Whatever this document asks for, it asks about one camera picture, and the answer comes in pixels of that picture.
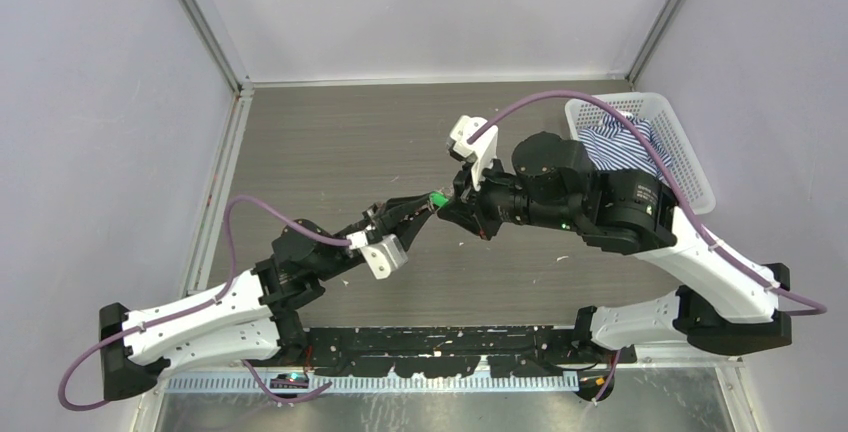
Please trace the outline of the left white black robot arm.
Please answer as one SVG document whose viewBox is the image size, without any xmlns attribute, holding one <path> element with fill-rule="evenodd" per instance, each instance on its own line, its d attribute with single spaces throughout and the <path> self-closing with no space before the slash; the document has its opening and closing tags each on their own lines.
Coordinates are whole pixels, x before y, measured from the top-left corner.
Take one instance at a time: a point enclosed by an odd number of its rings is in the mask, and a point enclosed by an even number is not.
<svg viewBox="0 0 848 432">
<path fill-rule="evenodd" d="M 188 368 L 276 359 L 298 364 L 310 349 L 298 311 L 321 297 L 324 282 L 365 264 L 385 279 L 408 260 L 426 221 L 447 203 L 438 192 L 393 198 L 331 233 L 308 219 L 283 217 L 269 258 L 232 270 L 226 281 L 166 305 L 100 311 L 103 397 L 118 401 L 153 389 Z"/>
</svg>

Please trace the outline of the green key tag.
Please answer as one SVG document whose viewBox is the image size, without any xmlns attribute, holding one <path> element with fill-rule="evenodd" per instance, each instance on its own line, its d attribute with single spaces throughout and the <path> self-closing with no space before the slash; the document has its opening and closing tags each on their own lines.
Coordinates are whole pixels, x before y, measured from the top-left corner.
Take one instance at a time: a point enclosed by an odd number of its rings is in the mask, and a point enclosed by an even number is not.
<svg viewBox="0 0 848 432">
<path fill-rule="evenodd" d="M 449 203 L 450 197 L 442 192 L 434 191 L 429 194 L 428 200 L 429 207 L 437 211 Z"/>
</svg>

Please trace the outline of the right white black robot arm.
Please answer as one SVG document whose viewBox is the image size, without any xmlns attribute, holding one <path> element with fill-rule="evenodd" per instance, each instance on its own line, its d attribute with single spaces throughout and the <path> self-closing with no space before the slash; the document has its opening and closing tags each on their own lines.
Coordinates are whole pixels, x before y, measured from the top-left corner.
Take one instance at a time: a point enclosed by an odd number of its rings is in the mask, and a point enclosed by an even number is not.
<svg viewBox="0 0 848 432">
<path fill-rule="evenodd" d="M 658 298 L 621 307 L 586 306 L 575 319 L 571 349 L 584 362 L 636 344 L 684 341 L 716 355 L 742 356 L 792 342 L 790 316 L 779 310 L 788 268 L 755 265 L 706 243 L 661 180 L 636 169 L 598 170 L 581 142 L 549 132 L 525 139 L 511 172 L 499 160 L 464 165 L 440 219 L 489 240 L 505 223 L 577 234 L 585 244 L 650 263 L 678 280 Z"/>
</svg>

